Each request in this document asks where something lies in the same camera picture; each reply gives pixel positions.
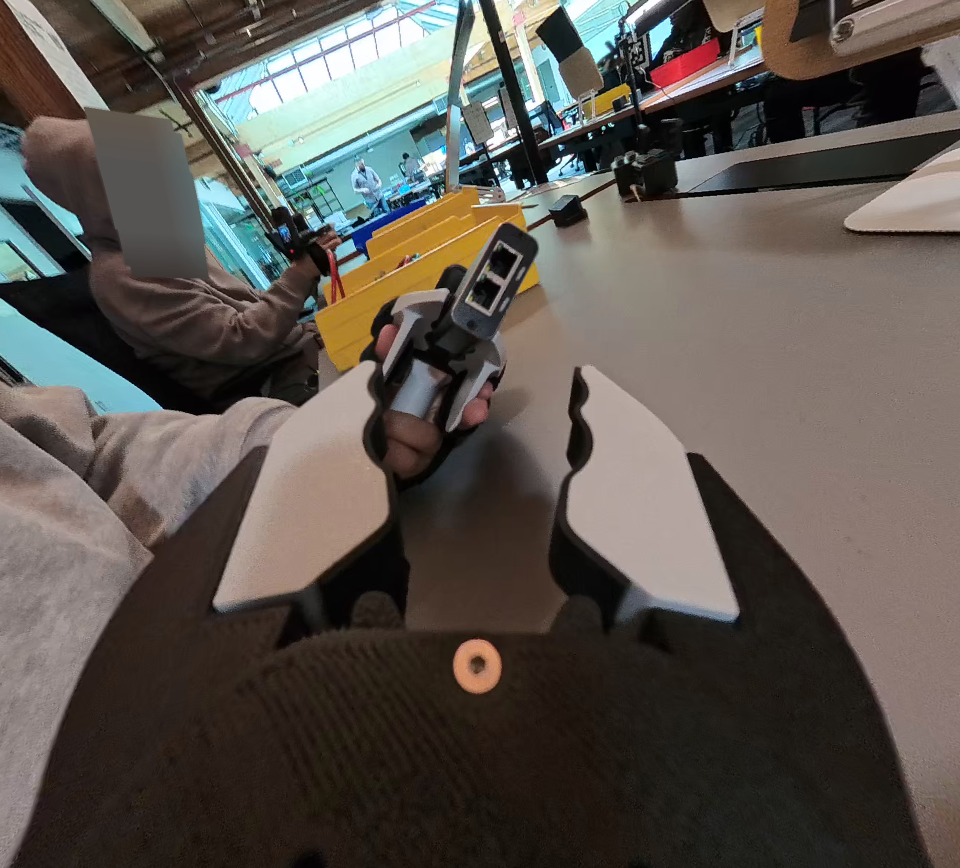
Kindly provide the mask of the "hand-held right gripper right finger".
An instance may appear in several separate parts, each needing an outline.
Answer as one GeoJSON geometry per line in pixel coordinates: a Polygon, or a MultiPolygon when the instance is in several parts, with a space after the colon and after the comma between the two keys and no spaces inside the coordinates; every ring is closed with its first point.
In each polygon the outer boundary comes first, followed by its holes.
{"type": "Polygon", "coordinates": [[[595,366],[576,368],[569,465],[549,570],[612,626],[651,610],[735,623],[740,608],[689,452],[648,407],[595,366]]]}

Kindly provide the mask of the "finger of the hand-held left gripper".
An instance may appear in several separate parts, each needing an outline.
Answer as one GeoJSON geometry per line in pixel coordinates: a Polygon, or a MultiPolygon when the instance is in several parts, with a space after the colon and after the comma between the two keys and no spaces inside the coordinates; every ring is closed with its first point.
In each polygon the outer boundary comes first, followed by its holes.
{"type": "Polygon", "coordinates": [[[398,330],[382,362],[385,378],[402,370],[408,356],[426,350],[427,336],[444,314],[449,296],[449,289],[429,289],[404,294],[395,301],[391,323],[398,330]]]}
{"type": "Polygon", "coordinates": [[[506,366],[502,339],[478,341],[462,357],[451,360],[452,382],[444,401],[444,430],[460,430],[467,405],[488,382],[498,383],[506,366]]]}

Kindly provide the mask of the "yellow plastic bin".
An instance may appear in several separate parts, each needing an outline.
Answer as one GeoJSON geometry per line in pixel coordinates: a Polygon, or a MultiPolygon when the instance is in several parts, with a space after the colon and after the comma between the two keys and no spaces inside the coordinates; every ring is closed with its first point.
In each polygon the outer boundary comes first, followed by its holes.
{"type": "Polygon", "coordinates": [[[371,324],[392,299],[432,289],[453,264],[472,265],[490,236],[503,223],[526,227],[522,203],[477,205],[470,214],[450,218],[403,242],[342,277],[345,297],[334,296],[315,317],[328,357],[339,372],[354,367],[371,340],[371,324]]]}
{"type": "Polygon", "coordinates": [[[450,218],[469,215],[479,204],[479,194],[476,187],[462,187],[377,229],[366,243],[367,258],[379,257],[450,218]]]}

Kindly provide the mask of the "black network adapter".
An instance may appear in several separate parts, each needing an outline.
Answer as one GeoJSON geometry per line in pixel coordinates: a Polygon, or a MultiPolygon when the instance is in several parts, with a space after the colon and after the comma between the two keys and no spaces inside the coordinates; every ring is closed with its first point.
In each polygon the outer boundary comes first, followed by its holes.
{"type": "Polygon", "coordinates": [[[492,340],[535,265],[538,247],[526,230],[501,224],[464,275],[437,325],[435,345],[456,357],[492,340]]]}

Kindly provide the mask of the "person's left forearm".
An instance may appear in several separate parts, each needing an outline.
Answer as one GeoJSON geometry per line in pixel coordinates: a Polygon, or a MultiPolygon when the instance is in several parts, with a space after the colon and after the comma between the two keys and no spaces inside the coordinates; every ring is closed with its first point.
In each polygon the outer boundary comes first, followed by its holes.
{"type": "Polygon", "coordinates": [[[89,487],[146,550],[153,550],[253,450],[268,446],[299,410],[246,399],[220,415],[171,410],[91,420],[89,487]]]}

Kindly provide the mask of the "person's left hand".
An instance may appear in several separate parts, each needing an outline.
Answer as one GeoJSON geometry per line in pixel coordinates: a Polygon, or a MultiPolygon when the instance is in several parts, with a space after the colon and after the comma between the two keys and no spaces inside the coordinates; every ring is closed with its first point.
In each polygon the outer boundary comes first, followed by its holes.
{"type": "MultiPolygon", "coordinates": [[[[361,360],[383,362],[389,354],[400,331],[393,321],[395,301],[384,303],[372,320],[371,341],[362,352],[361,360]]],[[[387,442],[383,465],[393,473],[398,489],[416,485],[435,473],[450,453],[486,422],[490,400],[501,379],[502,374],[497,373],[486,381],[478,395],[464,407],[461,424],[454,432],[442,431],[436,423],[437,415],[417,419],[408,413],[391,410],[383,415],[387,442]]]]}

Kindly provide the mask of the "blue plastic bin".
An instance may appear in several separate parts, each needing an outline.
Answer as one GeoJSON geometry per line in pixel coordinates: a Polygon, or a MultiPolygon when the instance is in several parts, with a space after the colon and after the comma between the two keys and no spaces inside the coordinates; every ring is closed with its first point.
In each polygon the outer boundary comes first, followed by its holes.
{"type": "Polygon", "coordinates": [[[418,199],[408,205],[398,207],[385,214],[379,214],[376,217],[370,218],[362,224],[357,225],[353,229],[350,234],[350,239],[353,240],[355,244],[360,244],[361,241],[371,238],[376,231],[391,225],[393,222],[402,219],[408,214],[417,212],[426,205],[427,202],[424,199],[418,199]]]}

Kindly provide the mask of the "silver computer monitor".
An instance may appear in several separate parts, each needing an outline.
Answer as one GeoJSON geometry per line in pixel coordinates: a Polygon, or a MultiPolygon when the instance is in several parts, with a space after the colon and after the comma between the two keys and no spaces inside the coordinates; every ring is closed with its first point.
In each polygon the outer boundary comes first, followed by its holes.
{"type": "Polygon", "coordinates": [[[444,166],[444,194],[460,191],[460,152],[463,106],[461,89],[468,49],[474,31],[475,12],[472,0],[458,0],[457,20],[454,27],[453,49],[450,60],[447,92],[446,140],[444,166]]]}

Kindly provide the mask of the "black charger block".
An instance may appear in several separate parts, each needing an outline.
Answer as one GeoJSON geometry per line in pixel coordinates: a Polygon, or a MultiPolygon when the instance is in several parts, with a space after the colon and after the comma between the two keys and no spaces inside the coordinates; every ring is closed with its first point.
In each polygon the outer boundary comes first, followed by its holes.
{"type": "Polygon", "coordinates": [[[628,150],[613,158],[610,170],[624,202],[657,199],[676,191],[677,162],[683,153],[679,118],[641,123],[628,150]]]}

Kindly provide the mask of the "black steel column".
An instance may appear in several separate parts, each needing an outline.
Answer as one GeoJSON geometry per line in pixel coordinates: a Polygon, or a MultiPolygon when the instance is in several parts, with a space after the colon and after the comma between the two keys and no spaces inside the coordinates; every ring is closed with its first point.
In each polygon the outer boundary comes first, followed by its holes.
{"type": "Polygon", "coordinates": [[[519,84],[509,45],[499,18],[494,0],[477,0],[486,28],[491,39],[491,45],[498,61],[503,83],[513,115],[517,121],[517,131],[523,146],[528,166],[530,167],[534,183],[538,186],[548,183],[547,169],[541,157],[540,145],[536,140],[529,113],[525,108],[522,96],[522,87],[519,84]]]}

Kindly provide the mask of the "black office chair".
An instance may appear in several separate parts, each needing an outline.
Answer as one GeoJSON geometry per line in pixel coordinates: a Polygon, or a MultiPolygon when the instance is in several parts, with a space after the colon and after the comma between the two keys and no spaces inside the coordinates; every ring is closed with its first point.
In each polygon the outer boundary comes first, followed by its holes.
{"type": "Polygon", "coordinates": [[[191,414],[204,406],[161,371],[139,359],[114,332],[90,289],[86,269],[1,285],[2,301],[30,322],[143,390],[162,408],[191,414]]]}

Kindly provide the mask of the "red plastic bin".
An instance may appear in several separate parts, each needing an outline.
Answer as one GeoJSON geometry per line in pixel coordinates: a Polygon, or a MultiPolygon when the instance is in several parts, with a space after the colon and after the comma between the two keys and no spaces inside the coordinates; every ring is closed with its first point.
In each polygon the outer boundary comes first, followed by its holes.
{"type": "Polygon", "coordinates": [[[719,39],[711,38],[702,45],[665,60],[660,66],[650,70],[650,81],[657,89],[666,89],[702,70],[709,69],[721,59],[721,54],[722,46],[719,39]]]}

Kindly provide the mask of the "black desk mat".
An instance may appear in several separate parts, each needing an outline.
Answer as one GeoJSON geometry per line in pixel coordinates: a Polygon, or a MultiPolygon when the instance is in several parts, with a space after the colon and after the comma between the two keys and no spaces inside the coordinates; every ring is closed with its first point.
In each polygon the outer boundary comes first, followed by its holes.
{"type": "Polygon", "coordinates": [[[831,149],[809,155],[763,159],[730,166],[683,195],[710,197],[898,181],[943,154],[940,151],[926,155],[918,150],[870,154],[831,149]]]}

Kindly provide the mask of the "white screen stand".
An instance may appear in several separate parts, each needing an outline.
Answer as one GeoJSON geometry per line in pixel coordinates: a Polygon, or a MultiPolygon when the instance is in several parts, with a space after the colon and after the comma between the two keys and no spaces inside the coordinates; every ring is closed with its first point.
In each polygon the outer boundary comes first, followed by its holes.
{"type": "Polygon", "coordinates": [[[862,235],[958,235],[959,144],[846,217],[862,235]]]}

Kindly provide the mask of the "white paper sign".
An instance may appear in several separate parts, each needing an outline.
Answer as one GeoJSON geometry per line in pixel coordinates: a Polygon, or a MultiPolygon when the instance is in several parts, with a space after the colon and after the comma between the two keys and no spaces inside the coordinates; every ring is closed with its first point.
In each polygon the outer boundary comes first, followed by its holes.
{"type": "Polygon", "coordinates": [[[4,0],[34,47],[82,109],[108,106],[70,53],[60,35],[30,0],[4,0]]]}

